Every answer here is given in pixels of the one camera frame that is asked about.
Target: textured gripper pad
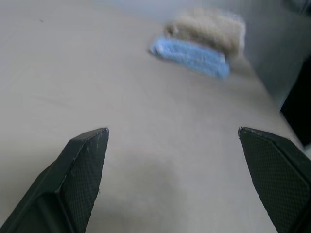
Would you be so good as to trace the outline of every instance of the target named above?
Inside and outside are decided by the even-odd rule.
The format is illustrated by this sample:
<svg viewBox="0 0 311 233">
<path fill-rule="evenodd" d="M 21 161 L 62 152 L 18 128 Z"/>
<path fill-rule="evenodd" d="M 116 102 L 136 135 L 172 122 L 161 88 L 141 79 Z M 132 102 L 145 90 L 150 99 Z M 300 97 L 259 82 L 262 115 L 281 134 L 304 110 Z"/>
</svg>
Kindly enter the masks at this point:
<svg viewBox="0 0 311 233">
<path fill-rule="evenodd" d="M 310 199 L 310 184 L 295 166 L 299 164 L 293 161 L 295 154 L 288 157 L 271 137 L 284 145 L 291 142 L 248 128 L 241 128 L 239 136 L 254 187 L 271 221 L 279 233 L 296 232 Z"/>
<path fill-rule="evenodd" d="M 61 186 L 60 196 L 78 233 L 86 231 L 99 192 L 107 147 L 101 137 L 103 132 L 84 143 Z"/>
</svg>

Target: dark object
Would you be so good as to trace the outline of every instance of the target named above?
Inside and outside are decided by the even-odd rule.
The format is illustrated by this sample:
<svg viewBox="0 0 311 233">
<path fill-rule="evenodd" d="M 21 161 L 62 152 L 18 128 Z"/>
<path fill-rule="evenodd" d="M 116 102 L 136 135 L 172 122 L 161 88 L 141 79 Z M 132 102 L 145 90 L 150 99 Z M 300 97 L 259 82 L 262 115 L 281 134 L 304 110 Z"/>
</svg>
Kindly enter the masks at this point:
<svg viewBox="0 0 311 233">
<path fill-rule="evenodd" d="M 283 5 L 300 15 L 311 16 L 311 0 L 283 0 Z"/>
<path fill-rule="evenodd" d="M 311 56 L 304 62 L 298 79 L 281 109 L 282 114 L 303 144 L 311 143 Z"/>
<path fill-rule="evenodd" d="M 239 137 L 254 187 L 279 233 L 311 232 L 311 161 L 288 139 L 250 128 Z"/>
<path fill-rule="evenodd" d="M 99 191 L 108 137 L 103 128 L 70 140 L 0 233 L 84 233 Z"/>
</svg>

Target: blue cloth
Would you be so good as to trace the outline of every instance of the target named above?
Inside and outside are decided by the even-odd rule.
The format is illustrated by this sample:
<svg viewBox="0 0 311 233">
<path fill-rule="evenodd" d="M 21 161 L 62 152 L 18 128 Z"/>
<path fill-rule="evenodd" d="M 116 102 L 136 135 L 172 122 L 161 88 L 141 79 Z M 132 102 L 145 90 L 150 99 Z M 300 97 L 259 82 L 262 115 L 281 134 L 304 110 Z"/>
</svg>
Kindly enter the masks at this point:
<svg viewBox="0 0 311 233">
<path fill-rule="evenodd" d="M 230 73 L 230 66 L 222 54 L 191 42 L 161 36 L 150 50 L 156 56 L 221 79 Z"/>
</svg>

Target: beige towel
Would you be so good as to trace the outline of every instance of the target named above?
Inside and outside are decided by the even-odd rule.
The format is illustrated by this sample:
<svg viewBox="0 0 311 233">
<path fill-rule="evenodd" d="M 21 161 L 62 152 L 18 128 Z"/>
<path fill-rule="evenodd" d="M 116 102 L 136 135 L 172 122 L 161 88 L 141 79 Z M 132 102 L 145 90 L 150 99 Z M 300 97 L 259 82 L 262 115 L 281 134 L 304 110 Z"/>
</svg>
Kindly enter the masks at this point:
<svg viewBox="0 0 311 233">
<path fill-rule="evenodd" d="M 209 46 L 226 57 L 243 53 L 246 25 L 241 17 L 215 8 L 192 8 L 165 27 L 165 35 Z"/>
</svg>

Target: beige surface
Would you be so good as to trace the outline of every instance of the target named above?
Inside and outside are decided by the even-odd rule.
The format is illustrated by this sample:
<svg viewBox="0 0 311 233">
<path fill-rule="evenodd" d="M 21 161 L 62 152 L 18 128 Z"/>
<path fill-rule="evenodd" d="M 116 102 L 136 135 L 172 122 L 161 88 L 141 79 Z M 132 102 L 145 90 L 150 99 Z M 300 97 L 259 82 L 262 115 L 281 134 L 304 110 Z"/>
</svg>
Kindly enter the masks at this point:
<svg viewBox="0 0 311 233">
<path fill-rule="evenodd" d="M 222 82 L 149 55 L 160 25 L 33 2 L 0 5 L 0 223 L 70 138 L 108 126 L 88 233 L 276 232 L 237 132 L 291 132 L 243 59 Z"/>
</svg>

